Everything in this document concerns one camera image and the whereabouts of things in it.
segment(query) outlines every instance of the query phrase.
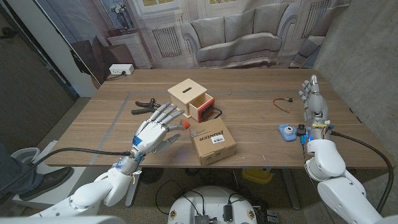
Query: wooden box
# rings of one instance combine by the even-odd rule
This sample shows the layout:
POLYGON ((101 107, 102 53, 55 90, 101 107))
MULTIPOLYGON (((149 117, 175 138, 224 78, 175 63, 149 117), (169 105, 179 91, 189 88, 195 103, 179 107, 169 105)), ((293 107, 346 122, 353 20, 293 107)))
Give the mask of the wooden box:
POLYGON ((187 118, 202 121, 201 113, 209 106, 214 106, 214 98, 206 93, 207 89, 191 79, 186 79, 167 90, 173 105, 178 110, 185 110, 187 118))

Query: concrete wall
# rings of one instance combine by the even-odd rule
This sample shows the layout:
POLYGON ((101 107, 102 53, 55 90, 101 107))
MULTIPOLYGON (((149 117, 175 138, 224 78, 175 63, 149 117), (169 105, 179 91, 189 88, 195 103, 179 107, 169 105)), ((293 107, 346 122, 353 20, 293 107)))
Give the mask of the concrete wall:
MULTIPOLYGON (((347 10, 334 18, 314 65, 396 161, 397 9, 396 0, 352 0, 347 10)), ((359 170, 356 175, 366 182, 368 199, 374 206, 387 182, 387 175, 380 176, 382 173, 359 170)), ((383 216, 398 213, 398 169, 395 179, 383 216)))

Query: orange object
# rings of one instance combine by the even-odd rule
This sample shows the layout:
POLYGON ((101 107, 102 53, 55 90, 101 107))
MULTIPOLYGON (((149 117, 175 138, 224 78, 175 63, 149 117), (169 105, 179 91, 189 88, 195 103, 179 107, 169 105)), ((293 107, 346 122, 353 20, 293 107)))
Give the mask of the orange object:
POLYGON ((189 126, 191 126, 191 124, 190 124, 188 121, 182 120, 181 122, 182 122, 182 126, 183 126, 185 129, 187 129, 187 128, 189 128, 189 126))

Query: printed label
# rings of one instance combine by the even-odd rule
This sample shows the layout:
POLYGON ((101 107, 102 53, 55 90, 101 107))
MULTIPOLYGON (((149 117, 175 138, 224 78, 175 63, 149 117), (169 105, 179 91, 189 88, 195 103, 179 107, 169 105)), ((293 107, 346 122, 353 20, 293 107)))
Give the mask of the printed label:
POLYGON ((224 131, 224 130, 221 130, 220 132, 217 132, 217 133, 214 133, 214 134, 211 134, 211 135, 207 135, 207 136, 205 136, 205 137, 202 137, 202 138, 199 139, 199 141, 203 141, 203 140, 205 140, 205 139, 209 139, 209 138, 212 138, 212 137, 214 137, 214 136, 222 135, 222 134, 223 134, 223 131, 224 131))
POLYGON ((224 139, 224 136, 221 134, 219 136, 211 137, 211 141, 213 142, 213 144, 216 144, 216 143, 225 141, 225 139, 224 139))

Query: person's leg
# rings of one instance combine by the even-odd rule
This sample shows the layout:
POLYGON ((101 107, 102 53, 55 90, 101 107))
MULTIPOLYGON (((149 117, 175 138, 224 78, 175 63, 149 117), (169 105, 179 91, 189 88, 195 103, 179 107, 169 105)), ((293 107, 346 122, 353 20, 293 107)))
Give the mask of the person's leg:
MULTIPOLYGON (((26 172, 30 167, 12 158, 6 148, 0 142, 0 188, 4 187, 15 178, 26 172)), ((24 194, 35 189, 43 180, 43 174, 38 174, 35 170, 29 172, 24 178, 7 188, 7 192, 0 192, 0 198, 8 192, 14 194, 24 194)))

